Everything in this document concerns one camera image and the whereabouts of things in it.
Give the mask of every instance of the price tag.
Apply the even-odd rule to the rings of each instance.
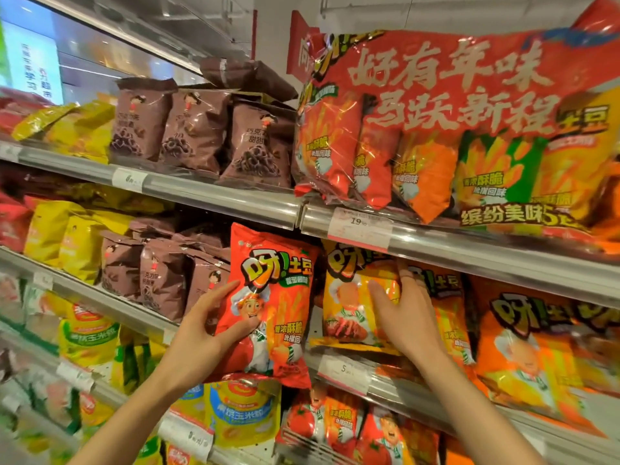
[[[164,328],[164,344],[167,346],[172,344],[172,339],[174,338],[175,334],[176,334],[176,331],[172,331],[172,330]]]
[[[47,272],[35,272],[32,275],[32,282],[43,290],[52,290],[54,288],[54,276]]]
[[[112,186],[142,193],[142,185],[149,175],[144,171],[131,170],[129,168],[116,168],[112,175]]]
[[[21,401],[18,398],[15,398],[13,395],[7,395],[2,398],[2,406],[6,408],[7,411],[10,411],[12,414],[17,414],[17,410],[22,405]]]
[[[90,393],[92,386],[95,384],[92,373],[64,360],[58,364],[56,375],[85,393]]]
[[[535,437],[523,431],[522,431],[522,434],[523,434],[523,437],[525,437],[528,441],[530,441],[530,444],[534,446],[534,449],[538,450],[538,453],[540,455],[542,455],[543,457],[547,455],[547,444],[545,443],[544,439]]]
[[[372,379],[371,373],[364,365],[345,356],[325,354],[319,365],[319,375],[341,388],[366,396]]]
[[[392,237],[392,220],[378,215],[338,207],[332,215],[327,238],[387,253]]]
[[[0,143],[0,159],[19,163],[19,154],[22,151],[20,145],[14,145],[7,142]]]
[[[169,412],[159,425],[158,435],[198,460],[208,461],[213,446],[213,430],[204,429],[201,425]]]

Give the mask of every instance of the forearm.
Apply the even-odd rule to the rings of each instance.
[[[439,353],[418,368],[477,465],[546,463],[448,355]]]
[[[177,399],[152,375],[80,449],[69,465],[131,465]]]

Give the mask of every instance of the price tag holder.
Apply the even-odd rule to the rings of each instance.
[[[174,339],[175,331],[164,328],[164,344],[169,346],[172,344],[172,340]]]
[[[345,390],[366,396],[372,375],[359,362],[345,356],[324,354],[319,365],[319,375]]]
[[[6,142],[0,143],[0,159],[19,163],[19,154],[22,152],[20,145],[10,144]]]
[[[54,276],[47,272],[35,272],[32,275],[32,282],[35,286],[43,290],[52,290],[54,288]]]
[[[540,455],[542,455],[543,457],[547,456],[547,443],[544,441],[544,439],[541,439],[539,437],[535,437],[532,434],[528,434],[527,432],[523,432],[523,437],[525,437],[531,445],[534,446],[534,449],[538,450],[538,453]]]
[[[90,393],[92,386],[95,384],[95,379],[92,378],[91,372],[65,360],[58,364],[56,375],[85,393]]]
[[[144,180],[149,175],[144,171],[132,170],[129,168],[116,168],[112,175],[112,186],[142,193]]]
[[[12,414],[17,414],[17,410],[22,405],[21,401],[13,395],[7,395],[2,398],[2,406]]]
[[[392,220],[386,217],[338,207],[329,222],[327,238],[387,253],[392,227]]]
[[[159,437],[174,444],[183,452],[200,461],[207,462],[213,446],[213,430],[190,422],[168,412],[164,415],[158,431]]]

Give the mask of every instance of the digital screen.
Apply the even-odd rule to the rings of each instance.
[[[56,41],[2,21],[11,87],[63,104]]]

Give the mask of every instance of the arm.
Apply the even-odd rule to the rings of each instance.
[[[205,330],[209,312],[239,284],[209,291],[183,318],[172,345],[153,374],[71,459],[69,465],[131,465],[166,410],[202,383],[239,339],[256,328],[243,320],[217,335]]]
[[[478,465],[544,465],[546,461],[446,352],[426,286],[398,260],[402,296],[393,304],[370,284],[381,326],[394,346],[418,367],[439,398],[469,456]]]

